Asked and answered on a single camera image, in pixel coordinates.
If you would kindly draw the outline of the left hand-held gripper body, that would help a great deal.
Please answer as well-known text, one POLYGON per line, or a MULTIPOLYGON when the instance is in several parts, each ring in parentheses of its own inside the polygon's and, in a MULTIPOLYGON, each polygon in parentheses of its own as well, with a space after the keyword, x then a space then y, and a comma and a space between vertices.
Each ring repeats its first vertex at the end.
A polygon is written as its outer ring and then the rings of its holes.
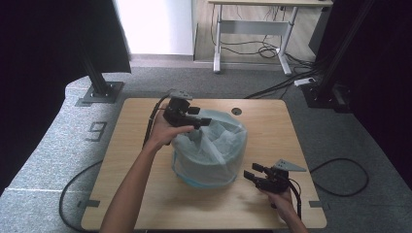
POLYGON ((172 91, 169 94, 170 101, 163 112, 164 119, 174 127, 192 125, 194 119, 187 116, 192 96, 182 90, 172 91))

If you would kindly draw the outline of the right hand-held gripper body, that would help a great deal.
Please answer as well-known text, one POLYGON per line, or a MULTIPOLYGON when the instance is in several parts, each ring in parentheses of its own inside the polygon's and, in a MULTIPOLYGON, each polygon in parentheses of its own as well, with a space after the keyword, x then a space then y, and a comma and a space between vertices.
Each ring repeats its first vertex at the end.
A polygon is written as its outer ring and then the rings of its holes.
POLYGON ((268 168, 268 174, 264 173, 266 175, 265 178, 257 178, 256 188, 272 193, 282 193, 290 188, 297 193, 289 178, 289 172, 305 172, 305 168, 284 159, 278 160, 272 167, 268 168))

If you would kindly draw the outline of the person's right hand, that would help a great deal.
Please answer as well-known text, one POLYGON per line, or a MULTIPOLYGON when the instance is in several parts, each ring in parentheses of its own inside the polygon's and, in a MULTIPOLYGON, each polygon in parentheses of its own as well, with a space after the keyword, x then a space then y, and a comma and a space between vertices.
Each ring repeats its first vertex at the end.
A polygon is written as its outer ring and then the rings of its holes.
POLYGON ((268 196, 271 205, 276 207, 279 217, 286 223, 290 223, 293 219, 298 219, 298 215, 292 204, 292 194, 289 189, 282 193, 272 193, 263 190, 262 193, 268 196))

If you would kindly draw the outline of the person's left hand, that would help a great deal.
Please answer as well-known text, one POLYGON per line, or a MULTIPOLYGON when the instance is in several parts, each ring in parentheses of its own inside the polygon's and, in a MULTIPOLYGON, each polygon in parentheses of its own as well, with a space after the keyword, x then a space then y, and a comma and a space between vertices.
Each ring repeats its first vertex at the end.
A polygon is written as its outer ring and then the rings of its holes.
POLYGON ((163 116, 166 108, 167 105, 163 104, 155 115, 154 125, 152 126, 149 139, 145 143, 145 148, 159 150, 163 146, 169 144, 177 135, 188 133, 194 129, 192 125, 178 127, 170 125, 163 116))

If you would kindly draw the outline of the black metal stand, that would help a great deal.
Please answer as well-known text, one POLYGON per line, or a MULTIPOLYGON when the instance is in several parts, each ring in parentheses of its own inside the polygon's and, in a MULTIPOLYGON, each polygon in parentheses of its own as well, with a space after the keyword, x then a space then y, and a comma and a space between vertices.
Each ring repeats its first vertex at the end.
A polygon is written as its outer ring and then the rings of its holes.
POLYGON ((318 84, 304 85, 301 90, 307 106, 316 109, 345 109, 342 92, 335 87, 339 80, 338 68, 343 65, 375 0, 334 0, 317 53, 317 67, 321 70, 318 84))
POLYGON ((86 47, 79 40, 79 56, 81 58, 86 74, 91 81, 91 86, 85 96, 76 103, 77 107, 90 107, 92 104, 114 104, 122 90, 123 82, 107 82, 102 74, 95 69, 86 47))

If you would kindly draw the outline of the white power strip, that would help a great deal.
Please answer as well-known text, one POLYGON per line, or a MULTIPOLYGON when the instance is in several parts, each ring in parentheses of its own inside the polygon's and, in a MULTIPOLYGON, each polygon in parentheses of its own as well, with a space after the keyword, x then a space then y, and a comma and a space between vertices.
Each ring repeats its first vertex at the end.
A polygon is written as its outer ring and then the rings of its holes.
POLYGON ((293 82, 294 86, 301 86, 301 85, 306 85, 306 84, 313 84, 316 83, 317 81, 314 78, 304 78, 304 79, 299 79, 293 82))

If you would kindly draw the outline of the white desk with metal legs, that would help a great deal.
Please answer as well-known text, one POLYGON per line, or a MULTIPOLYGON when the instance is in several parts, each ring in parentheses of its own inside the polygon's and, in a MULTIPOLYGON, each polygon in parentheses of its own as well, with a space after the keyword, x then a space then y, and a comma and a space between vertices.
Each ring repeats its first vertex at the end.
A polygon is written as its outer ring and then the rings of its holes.
POLYGON ((301 7, 328 8, 333 5, 331 0, 207 0, 209 4, 218 7, 216 25, 216 44, 214 50, 213 71, 221 72, 221 36, 222 34, 245 35, 274 35, 281 36, 281 46, 276 49, 277 57, 286 76, 292 74, 286 58, 286 48, 292 33, 298 9, 301 7), (249 21, 223 19, 223 7, 230 5, 239 6, 268 6, 291 7, 292 14, 286 21, 249 21))

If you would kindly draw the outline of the black curtain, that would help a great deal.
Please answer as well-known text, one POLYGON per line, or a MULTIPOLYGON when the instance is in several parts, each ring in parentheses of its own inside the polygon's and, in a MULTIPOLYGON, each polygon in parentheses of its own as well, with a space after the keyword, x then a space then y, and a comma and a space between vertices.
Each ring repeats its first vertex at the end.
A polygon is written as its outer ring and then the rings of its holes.
POLYGON ((412 184, 412 0, 375 0, 338 77, 348 107, 412 184))
POLYGON ((130 71, 115 0, 0 0, 0 195, 88 61, 101 73, 130 71))

